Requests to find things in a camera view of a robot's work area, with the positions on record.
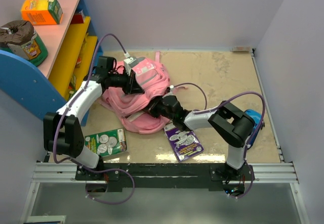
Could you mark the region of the orange green juice box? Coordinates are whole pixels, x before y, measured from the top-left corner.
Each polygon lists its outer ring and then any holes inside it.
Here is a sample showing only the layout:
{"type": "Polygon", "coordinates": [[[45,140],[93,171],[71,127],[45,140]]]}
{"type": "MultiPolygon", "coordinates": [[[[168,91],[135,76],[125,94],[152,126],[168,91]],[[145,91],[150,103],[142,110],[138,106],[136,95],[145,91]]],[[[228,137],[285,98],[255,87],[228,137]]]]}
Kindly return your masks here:
{"type": "Polygon", "coordinates": [[[32,25],[58,25],[63,15],[58,0],[25,0],[20,11],[32,25]]]}

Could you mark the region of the brown topped green canister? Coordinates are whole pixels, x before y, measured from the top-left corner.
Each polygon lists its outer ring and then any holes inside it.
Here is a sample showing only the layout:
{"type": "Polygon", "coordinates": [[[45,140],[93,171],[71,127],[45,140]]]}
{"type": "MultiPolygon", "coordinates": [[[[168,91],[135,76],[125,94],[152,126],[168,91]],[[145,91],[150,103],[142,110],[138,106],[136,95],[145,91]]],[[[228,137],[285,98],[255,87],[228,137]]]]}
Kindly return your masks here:
{"type": "Polygon", "coordinates": [[[1,26],[1,50],[15,54],[36,67],[48,56],[48,50],[35,28],[25,20],[1,26]]]}

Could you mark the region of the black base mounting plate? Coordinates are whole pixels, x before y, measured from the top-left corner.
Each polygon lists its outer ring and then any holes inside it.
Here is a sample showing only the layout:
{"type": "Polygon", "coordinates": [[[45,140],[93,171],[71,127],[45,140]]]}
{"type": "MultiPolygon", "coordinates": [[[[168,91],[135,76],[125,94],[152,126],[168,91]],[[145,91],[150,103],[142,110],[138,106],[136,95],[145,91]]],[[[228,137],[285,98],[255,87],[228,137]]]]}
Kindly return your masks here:
{"type": "Polygon", "coordinates": [[[225,163],[104,163],[107,173],[92,173],[78,167],[77,181],[87,185],[107,184],[109,192],[124,188],[208,189],[243,193],[243,184],[255,179],[253,167],[244,164],[239,170],[225,163]]]}

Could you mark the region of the pink student backpack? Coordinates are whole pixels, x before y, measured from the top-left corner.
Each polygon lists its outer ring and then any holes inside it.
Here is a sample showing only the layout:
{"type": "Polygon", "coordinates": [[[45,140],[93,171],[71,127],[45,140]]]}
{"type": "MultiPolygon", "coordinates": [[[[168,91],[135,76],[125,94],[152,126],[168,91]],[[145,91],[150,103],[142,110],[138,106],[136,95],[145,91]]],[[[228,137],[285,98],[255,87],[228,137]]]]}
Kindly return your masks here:
{"type": "Polygon", "coordinates": [[[146,112],[132,122],[126,117],[143,111],[153,98],[163,96],[170,86],[170,76],[160,62],[160,52],[155,53],[154,60],[140,57],[136,62],[132,70],[136,73],[136,80],[144,89],[144,94],[126,95],[121,88],[110,87],[97,102],[114,112],[126,130],[150,135],[163,129],[170,120],[163,116],[155,118],[146,112]]]}

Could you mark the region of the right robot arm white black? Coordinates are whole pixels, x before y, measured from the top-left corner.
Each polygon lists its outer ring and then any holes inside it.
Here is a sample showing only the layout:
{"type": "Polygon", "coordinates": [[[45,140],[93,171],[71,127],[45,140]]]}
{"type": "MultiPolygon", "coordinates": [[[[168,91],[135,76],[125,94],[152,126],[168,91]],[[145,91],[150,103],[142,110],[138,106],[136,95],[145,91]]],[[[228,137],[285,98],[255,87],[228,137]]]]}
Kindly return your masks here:
{"type": "Polygon", "coordinates": [[[182,131],[209,127],[215,129],[229,145],[225,173],[229,179],[237,180],[244,173],[245,145],[255,122],[231,101],[246,94],[238,94],[219,106],[202,111],[186,110],[174,94],[167,94],[152,99],[144,111],[155,118],[163,116],[171,120],[182,131]]]}

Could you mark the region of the green paperback book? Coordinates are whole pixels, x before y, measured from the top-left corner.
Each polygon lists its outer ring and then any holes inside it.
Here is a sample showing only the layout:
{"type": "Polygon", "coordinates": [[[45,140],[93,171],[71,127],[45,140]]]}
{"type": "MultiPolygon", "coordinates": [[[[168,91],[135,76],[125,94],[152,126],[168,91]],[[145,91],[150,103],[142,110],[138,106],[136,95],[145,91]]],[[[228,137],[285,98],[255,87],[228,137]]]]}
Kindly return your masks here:
{"type": "Polygon", "coordinates": [[[123,128],[85,136],[85,146],[101,157],[110,157],[128,150],[123,128]]]}

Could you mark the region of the small pink white eraser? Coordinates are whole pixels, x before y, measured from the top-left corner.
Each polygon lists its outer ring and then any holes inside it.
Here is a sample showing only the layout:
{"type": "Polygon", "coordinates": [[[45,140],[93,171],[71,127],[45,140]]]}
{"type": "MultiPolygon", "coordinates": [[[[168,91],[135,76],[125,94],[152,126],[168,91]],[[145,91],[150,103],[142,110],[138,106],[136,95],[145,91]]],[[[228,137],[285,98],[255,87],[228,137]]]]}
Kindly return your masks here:
{"type": "Polygon", "coordinates": [[[250,46],[236,46],[230,49],[233,53],[250,53],[252,48],[250,46]]]}

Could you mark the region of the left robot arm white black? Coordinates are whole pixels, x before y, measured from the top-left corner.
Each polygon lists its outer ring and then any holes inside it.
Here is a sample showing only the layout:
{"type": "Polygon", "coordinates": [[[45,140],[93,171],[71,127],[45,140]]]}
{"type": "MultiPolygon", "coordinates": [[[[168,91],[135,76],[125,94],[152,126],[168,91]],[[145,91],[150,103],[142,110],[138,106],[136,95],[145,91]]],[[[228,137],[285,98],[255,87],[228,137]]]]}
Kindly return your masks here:
{"type": "Polygon", "coordinates": [[[66,159],[87,167],[87,174],[92,179],[101,179],[105,167],[99,164],[100,156],[85,146],[80,123],[92,104],[110,87],[119,87],[126,95],[144,93],[135,73],[136,65],[142,60],[136,57],[124,59],[118,73],[115,58],[100,56],[97,66],[90,69],[72,98],[55,113],[48,112],[44,116],[44,149],[53,156],[64,155],[66,159]]]}

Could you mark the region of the purple paperback book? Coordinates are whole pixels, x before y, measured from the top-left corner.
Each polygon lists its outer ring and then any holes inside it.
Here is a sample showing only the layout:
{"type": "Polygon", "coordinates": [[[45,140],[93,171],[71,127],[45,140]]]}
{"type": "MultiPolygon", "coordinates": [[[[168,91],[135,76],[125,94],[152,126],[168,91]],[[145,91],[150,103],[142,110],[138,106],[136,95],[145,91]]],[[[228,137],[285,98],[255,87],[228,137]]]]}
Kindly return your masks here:
{"type": "Polygon", "coordinates": [[[194,131],[181,131],[172,123],[167,124],[163,130],[178,162],[186,161],[204,151],[194,131]]]}

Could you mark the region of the blue pink yellow shelf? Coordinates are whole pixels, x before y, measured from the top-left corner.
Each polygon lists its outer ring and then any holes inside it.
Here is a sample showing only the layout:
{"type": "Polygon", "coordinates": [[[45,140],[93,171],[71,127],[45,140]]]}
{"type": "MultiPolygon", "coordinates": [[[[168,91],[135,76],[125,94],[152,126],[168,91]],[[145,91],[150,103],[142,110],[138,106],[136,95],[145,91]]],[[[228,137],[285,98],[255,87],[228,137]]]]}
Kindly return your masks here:
{"type": "Polygon", "coordinates": [[[1,50],[1,125],[10,118],[34,124],[48,112],[67,102],[71,78],[80,87],[87,74],[98,38],[84,0],[58,0],[62,20],[58,25],[36,26],[48,50],[39,65],[1,50]],[[85,22],[71,24],[76,11],[83,10],[85,22]]]}

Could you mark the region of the green box on lower shelf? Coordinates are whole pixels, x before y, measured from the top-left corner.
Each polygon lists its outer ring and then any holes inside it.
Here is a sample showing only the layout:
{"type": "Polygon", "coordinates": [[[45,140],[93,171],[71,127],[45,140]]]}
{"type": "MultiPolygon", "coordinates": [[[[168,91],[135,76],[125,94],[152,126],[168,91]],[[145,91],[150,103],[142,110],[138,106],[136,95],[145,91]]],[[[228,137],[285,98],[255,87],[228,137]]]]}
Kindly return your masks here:
{"type": "Polygon", "coordinates": [[[69,101],[76,92],[77,92],[77,90],[75,90],[75,89],[72,89],[72,88],[68,89],[67,93],[65,95],[66,101],[69,101]]]}

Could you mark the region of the red item on shelf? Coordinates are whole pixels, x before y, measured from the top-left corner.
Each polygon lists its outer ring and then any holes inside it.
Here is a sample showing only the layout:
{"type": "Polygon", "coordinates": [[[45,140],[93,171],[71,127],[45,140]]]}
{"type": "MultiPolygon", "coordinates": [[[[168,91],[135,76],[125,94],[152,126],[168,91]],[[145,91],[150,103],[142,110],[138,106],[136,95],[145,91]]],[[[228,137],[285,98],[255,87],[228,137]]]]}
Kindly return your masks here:
{"type": "Polygon", "coordinates": [[[83,10],[76,11],[71,19],[71,24],[83,24],[85,22],[85,15],[83,10]]]}

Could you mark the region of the dark novel Two Cities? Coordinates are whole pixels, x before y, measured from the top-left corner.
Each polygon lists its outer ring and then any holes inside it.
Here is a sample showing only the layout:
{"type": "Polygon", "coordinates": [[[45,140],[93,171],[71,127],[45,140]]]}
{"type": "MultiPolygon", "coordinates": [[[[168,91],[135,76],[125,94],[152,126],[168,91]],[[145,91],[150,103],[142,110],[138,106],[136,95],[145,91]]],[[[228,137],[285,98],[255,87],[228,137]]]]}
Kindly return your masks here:
{"type": "Polygon", "coordinates": [[[138,112],[135,112],[129,116],[126,117],[126,119],[129,121],[129,122],[132,122],[134,120],[136,120],[138,117],[140,117],[141,115],[143,115],[144,112],[143,111],[138,111],[138,112]]]}

